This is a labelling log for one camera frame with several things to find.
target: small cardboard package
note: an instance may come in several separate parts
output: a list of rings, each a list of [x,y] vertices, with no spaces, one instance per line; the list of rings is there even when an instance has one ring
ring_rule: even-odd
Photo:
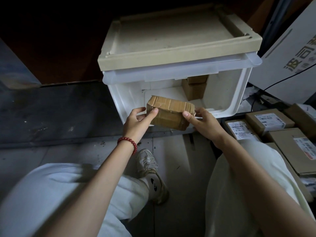
[[[171,129],[185,131],[189,122],[183,117],[182,112],[188,111],[195,115],[195,107],[192,103],[169,99],[161,96],[152,96],[147,103],[147,113],[158,108],[157,116],[152,120],[152,125],[161,125]]]
[[[206,83],[208,75],[190,76],[187,81],[188,84]]]
[[[269,142],[274,142],[298,175],[316,173],[316,147],[298,128],[269,131]]]
[[[225,124],[236,140],[251,139],[261,142],[259,136],[254,132],[245,119],[225,121]]]
[[[284,113],[290,117],[311,141],[316,141],[316,110],[310,105],[294,104]]]
[[[206,83],[189,84],[187,79],[182,79],[182,88],[188,101],[202,99],[204,96]]]
[[[294,169],[292,168],[292,166],[290,165],[290,163],[288,162],[288,160],[284,157],[284,155],[282,154],[282,152],[280,151],[280,149],[277,147],[277,145],[275,143],[266,143],[267,146],[270,146],[272,149],[275,149],[276,151],[278,151],[278,153],[280,154],[280,156],[282,157],[282,159],[285,162],[286,167],[288,168],[288,170],[290,171],[291,175],[293,176],[295,182],[297,183],[298,188],[301,190],[302,194],[304,195],[306,201],[308,203],[311,203],[314,201],[313,196],[310,194],[309,190],[305,187],[305,185],[302,183],[301,179],[298,177],[298,175],[295,173]]]
[[[259,136],[263,136],[268,131],[292,128],[295,125],[294,121],[277,109],[247,113],[246,121]]]

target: white sock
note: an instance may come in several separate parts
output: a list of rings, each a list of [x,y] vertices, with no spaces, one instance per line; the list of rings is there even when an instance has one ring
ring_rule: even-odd
[[[149,189],[149,199],[155,199],[159,196],[161,191],[161,182],[158,176],[154,173],[149,173],[143,178],[140,178],[141,181],[143,181]]]

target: hand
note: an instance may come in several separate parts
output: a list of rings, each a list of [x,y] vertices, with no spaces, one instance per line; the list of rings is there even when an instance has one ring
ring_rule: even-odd
[[[206,109],[200,107],[195,109],[196,116],[203,119],[196,119],[189,112],[184,111],[182,114],[188,122],[194,125],[195,129],[210,139],[216,145],[223,136],[227,135],[227,132],[221,127],[217,119],[209,113]]]
[[[151,121],[156,117],[158,109],[153,109],[149,114],[138,115],[138,113],[146,110],[146,107],[139,107],[133,109],[130,115],[128,116],[124,127],[123,127],[123,137],[128,137],[135,141],[137,144],[140,139],[145,134],[148,129]]]

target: red bead bracelet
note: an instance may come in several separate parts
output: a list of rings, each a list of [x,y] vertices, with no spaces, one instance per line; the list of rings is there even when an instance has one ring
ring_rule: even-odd
[[[129,141],[130,143],[132,143],[132,145],[134,146],[134,151],[133,151],[132,155],[135,154],[136,151],[137,151],[137,144],[135,143],[135,141],[133,141],[132,139],[130,139],[128,137],[121,137],[121,138],[118,139],[118,144],[122,140]]]

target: white sneaker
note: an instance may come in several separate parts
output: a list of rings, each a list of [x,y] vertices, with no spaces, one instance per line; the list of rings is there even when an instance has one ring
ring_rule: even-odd
[[[137,170],[142,177],[149,173],[156,174],[161,182],[161,191],[156,199],[153,199],[155,204],[162,204],[166,202],[169,197],[169,191],[158,174],[158,165],[152,153],[148,149],[142,149],[137,155]]]

